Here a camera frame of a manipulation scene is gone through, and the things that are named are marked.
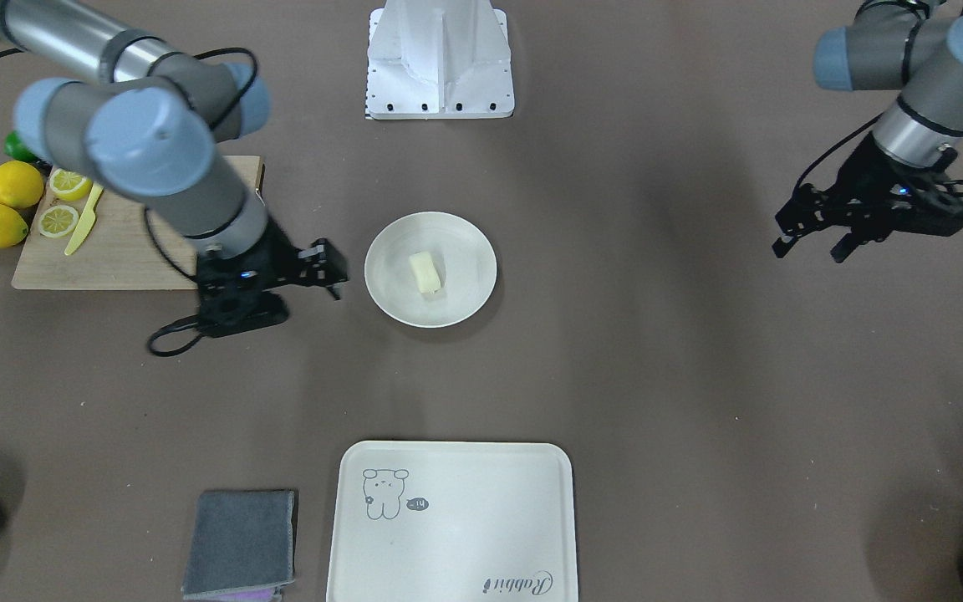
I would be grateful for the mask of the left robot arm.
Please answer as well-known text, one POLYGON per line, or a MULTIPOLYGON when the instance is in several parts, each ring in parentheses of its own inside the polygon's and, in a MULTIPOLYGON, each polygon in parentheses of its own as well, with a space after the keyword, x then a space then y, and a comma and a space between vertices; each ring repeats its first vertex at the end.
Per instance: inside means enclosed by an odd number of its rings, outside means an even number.
POLYGON ((963 11, 936 1, 864 1, 853 21, 815 46, 813 73, 826 90, 894 90, 894 103, 848 135, 856 142, 834 183, 800 176, 775 218, 784 257, 803 237, 845 230, 832 259, 895 232, 950 237, 963 229, 963 179, 948 168, 963 140, 963 11))

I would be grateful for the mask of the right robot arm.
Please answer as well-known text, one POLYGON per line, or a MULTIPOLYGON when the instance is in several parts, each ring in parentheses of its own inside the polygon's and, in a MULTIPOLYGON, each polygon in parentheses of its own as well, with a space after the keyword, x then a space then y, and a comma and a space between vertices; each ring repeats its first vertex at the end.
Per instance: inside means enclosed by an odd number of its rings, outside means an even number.
POLYGON ((218 152, 268 121, 255 54, 246 65, 207 64, 78 1, 0 1, 0 43, 75 73, 24 89, 13 111, 22 143, 140 203, 194 248, 197 311, 158 336, 225 338, 281 324, 289 312, 275 289, 284 285, 340 298, 344 256, 324 237, 295 247, 218 152))

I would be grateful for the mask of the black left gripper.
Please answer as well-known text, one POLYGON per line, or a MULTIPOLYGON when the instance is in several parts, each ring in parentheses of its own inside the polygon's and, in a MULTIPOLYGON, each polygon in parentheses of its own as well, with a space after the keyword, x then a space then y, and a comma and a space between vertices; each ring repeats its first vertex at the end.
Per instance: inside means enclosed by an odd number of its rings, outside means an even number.
POLYGON ((867 134, 839 168, 832 186, 800 182, 776 214, 780 236, 773 255, 784 258, 810 233, 830 227, 848 232, 832 247, 834 263, 844 263, 867 242, 890 233, 950 237, 963 228, 963 179, 946 168, 958 156, 946 150, 940 163, 914 168, 888 156, 867 134))

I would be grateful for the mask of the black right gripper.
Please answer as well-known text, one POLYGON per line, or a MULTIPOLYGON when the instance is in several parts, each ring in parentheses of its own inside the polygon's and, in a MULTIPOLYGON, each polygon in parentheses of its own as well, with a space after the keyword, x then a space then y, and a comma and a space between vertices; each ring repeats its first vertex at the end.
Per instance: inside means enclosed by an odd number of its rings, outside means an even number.
POLYGON ((273 293, 275 288, 323 288, 339 301, 350 279, 348 260, 326 237, 310 247, 295 247, 277 222, 269 222, 243 254, 226 257, 204 251, 196 268, 196 328, 204 338, 225 338, 286 321, 289 309, 273 293))

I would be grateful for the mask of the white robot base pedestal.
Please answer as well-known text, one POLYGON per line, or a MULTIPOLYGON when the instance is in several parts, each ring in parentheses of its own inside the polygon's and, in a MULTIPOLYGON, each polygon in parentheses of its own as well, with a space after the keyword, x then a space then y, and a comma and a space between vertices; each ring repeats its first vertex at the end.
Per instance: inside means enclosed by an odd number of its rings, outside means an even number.
POLYGON ((481 120, 515 113, 508 19, 489 1, 386 1, 368 24, 364 117, 481 120))

